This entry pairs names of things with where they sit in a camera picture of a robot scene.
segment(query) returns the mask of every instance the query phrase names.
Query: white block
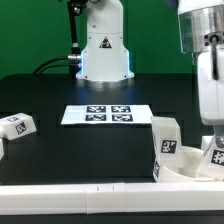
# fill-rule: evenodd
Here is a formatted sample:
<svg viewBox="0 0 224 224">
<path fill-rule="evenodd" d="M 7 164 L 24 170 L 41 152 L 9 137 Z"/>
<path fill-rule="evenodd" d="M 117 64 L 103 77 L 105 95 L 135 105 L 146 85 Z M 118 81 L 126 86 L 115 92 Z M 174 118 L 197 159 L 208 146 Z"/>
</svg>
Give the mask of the white block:
<svg viewBox="0 0 224 224">
<path fill-rule="evenodd" d="M 22 113 L 0 119 L 0 126 L 4 130 L 3 137 L 9 140 L 19 138 L 36 131 L 32 117 Z"/>
<path fill-rule="evenodd" d="M 86 213 L 86 185 L 0 187 L 0 214 Z"/>
<path fill-rule="evenodd" d="M 197 173 L 224 180 L 224 148 L 217 147 L 215 137 L 212 138 L 209 147 L 204 152 Z"/>
<path fill-rule="evenodd" d="M 209 143 L 211 142 L 213 136 L 202 136 L 202 140 L 201 140 L 201 150 L 202 151 L 206 151 Z"/>
<path fill-rule="evenodd" d="M 160 166 L 155 161 L 153 176 L 158 183 L 179 183 L 179 182 L 214 182 L 213 178 L 196 174 L 194 168 L 172 168 Z"/>
<path fill-rule="evenodd" d="M 5 134 L 4 129 L 3 127 L 0 126 L 0 139 L 4 137 L 4 134 Z"/>
<path fill-rule="evenodd" d="M 125 184 L 87 185 L 87 213 L 125 212 Z"/>
<path fill-rule="evenodd" d="M 3 142 L 2 139 L 0 139 L 0 160 L 4 156 L 4 148 L 3 148 Z"/>
<path fill-rule="evenodd" d="M 127 212 L 223 210 L 224 183 L 126 184 Z"/>
<path fill-rule="evenodd" d="M 155 154 L 161 166 L 183 167 L 180 127 L 173 118 L 152 117 Z"/>
</svg>

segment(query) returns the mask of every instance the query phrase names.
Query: black cable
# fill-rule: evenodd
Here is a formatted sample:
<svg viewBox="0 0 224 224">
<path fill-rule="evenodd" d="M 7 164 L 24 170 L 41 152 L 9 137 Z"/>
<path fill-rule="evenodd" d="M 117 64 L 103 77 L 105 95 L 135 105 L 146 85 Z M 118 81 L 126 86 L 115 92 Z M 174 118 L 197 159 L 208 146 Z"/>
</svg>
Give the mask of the black cable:
<svg viewBox="0 0 224 224">
<path fill-rule="evenodd" d="M 213 78 L 215 80 L 218 80 L 218 65 L 217 65 L 217 42 L 218 42 L 218 37 L 216 35 L 214 35 L 212 37 L 212 66 L 213 66 Z"/>
<path fill-rule="evenodd" d="M 75 17 L 74 17 L 74 12 L 72 11 L 72 3 L 67 2 L 67 7 L 68 7 L 68 15 L 69 15 L 72 43 L 78 43 Z"/>
<path fill-rule="evenodd" d="M 69 68 L 69 65 L 50 65 L 50 66 L 47 66 L 47 67 L 41 69 L 38 74 L 43 73 L 47 69 L 57 68 L 57 67 L 67 67 L 67 68 Z"/>
<path fill-rule="evenodd" d="M 62 60 L 67 60 L 67 59 L 68 59 L 67 56 L 62 56 L 62 57 L 57 57 L 57 58 L 53 58 L 53 59 L 51 59 L 51 60 L 49 60 L 49 61 L 46 61 L 46 62 L 44 62 L 42 65 L 40 65 L 39 67 L 37 67 L 37 68 L 34 70 L 33 74 L 34 74 L 34 75 L 35 75 L 35 74 L 38 74 L 38 72 L 39 72 L 41 69 L 43 69 L 45 66 L 47 66 L 47 65 L 49 65 L 49 64 L 52 64 L 53 62 L 56 62 L 56 61 L 62 61 Z"/>
</svg>

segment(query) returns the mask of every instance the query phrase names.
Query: white cube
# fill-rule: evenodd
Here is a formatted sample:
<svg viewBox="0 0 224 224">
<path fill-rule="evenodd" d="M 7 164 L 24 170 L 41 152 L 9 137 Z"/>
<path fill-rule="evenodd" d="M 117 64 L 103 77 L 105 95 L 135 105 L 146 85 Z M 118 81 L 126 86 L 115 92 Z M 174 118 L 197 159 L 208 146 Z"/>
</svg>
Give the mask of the white cube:
<svg viewBox="0 0 224 224">
<path fill-rule="evenodd" d="M 0 119 L 0 135 L 13 140 L 36 131 L 33 118 L 20 113 Z"/>
<path fill-rule="evenodd" d="M 155 154 L 161 166 L 183 167 L 180 127 L 173 118 L 152 117 Z"/>
</svg>

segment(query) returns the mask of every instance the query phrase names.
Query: black and white pattern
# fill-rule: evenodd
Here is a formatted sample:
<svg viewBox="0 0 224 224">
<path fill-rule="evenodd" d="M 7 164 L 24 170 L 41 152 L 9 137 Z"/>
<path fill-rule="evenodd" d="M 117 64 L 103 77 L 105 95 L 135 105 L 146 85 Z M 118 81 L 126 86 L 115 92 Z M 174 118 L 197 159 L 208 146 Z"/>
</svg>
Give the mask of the black and white pattern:
<svg viewBox="0 0 224 224">
<path fill-rule="evenodd" d="M 106 113 L 106 106 L 87 106 L 87 113 Z"/>
<path fill-rule="evenodd" d="M 154 170 L 153 172 L 155 173 L 155 175 L 157 176 L 157 178 L 159 177 L 159 170 L 160 170 L 160 165 L 157 161 L 155 161 L 155 165 L 154 165 Z"/>
<path fill-rule="evenodd" d="M 7 121 L 10 121 L 10 122 L 15 122 L 17 120 L 19 120 L 18 117 L 10 117 L 10 118 L 7 119 Z"/>
<path fill-rule="evenodd" d="M 115 122 L 133 122 L 133 117 L 131 114 L 113 114 L 112 120 Z"/>
<path fill-rule="evenodd" d="M 129 106 L 112 106 L 112 113 L 131 113 L 131 108 Z"/>
<path fill-rule="evenodd" d="M 18 135 L 21 135 L 23 132 L 26 131 L 26 125 L 24 124 L 24 122 L 16 126 L 16 131 Z"/>
<path fill-rule="evenodd" d="M 105 114 L 93 114 L 86 115 L 86 121 L 106 121 L 107 117 Z"/>
<path fill-rule="evenodd" d="M 177 148 L 177 141 L 175 140 L 163 140 L 161 153 L 175 154 Z"/>
<path fill-rule="evenodd" d="M 214 150 L 211 163 L 215 165 L 224 166 L 224 152 L 220 150 Z"/>
</svg>

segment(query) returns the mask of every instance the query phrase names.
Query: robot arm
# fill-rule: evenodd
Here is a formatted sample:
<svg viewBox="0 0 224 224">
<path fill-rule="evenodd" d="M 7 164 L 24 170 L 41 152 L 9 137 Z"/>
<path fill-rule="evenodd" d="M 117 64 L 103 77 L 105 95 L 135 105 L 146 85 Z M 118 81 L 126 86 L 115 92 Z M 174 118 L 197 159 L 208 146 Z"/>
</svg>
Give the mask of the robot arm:
<svg viewBox="0 0 224 224">
<path fill-rule="evenodd" d="M 224 148 L 224 1 L 165 1 L 178 9 L 182 52 L 197 56 L 202 122 L 214 126 Z"/>
</svg>

